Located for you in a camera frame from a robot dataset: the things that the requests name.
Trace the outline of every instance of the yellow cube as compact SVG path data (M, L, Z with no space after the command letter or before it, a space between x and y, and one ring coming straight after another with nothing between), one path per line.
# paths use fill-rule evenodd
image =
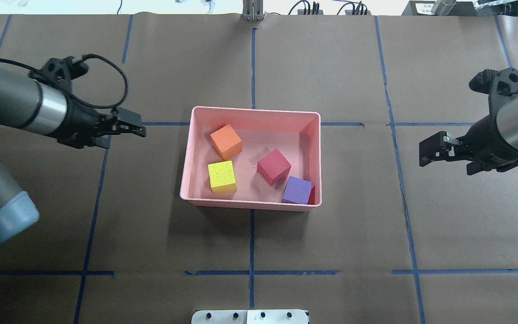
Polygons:
M209 169L211 189L214 193L220 194L237 190L233 162L225 161L207 164L207 168Z

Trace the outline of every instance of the foam block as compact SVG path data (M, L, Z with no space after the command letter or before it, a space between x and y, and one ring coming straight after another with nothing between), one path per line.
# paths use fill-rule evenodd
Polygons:
M220 194L237 190L233 162L225 161L207 164L207 168L209 169L211 189L214 193Z
M269 186L286 178L289 170L291 170L291 164L278 149L272 150L257 162L257 171L265 178Z
M313 182L290 176L281 202L300 203L305 205L309 202L309 197L313 188Z
M229 124L211 134L211 140L213 147L224 161L243 150L243 142Z

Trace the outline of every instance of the purple cube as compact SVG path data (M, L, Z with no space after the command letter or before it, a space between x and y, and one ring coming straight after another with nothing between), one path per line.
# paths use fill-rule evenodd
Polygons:
M281 202L306 205L309 202L311 189L313 189L313 182L290 176Z

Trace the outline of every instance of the orange cube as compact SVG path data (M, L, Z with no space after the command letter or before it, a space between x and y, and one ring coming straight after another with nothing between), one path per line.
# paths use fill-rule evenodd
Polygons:
M213 147L224 161L243 150L243 142L229 124L212 133L211 140Z

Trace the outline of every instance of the white label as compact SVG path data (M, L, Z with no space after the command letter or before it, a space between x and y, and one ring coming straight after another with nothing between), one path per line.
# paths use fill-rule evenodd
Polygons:
M417 13L419 14L430 14L434 15L433 13L433 4L415 4L415 8L417 8Z

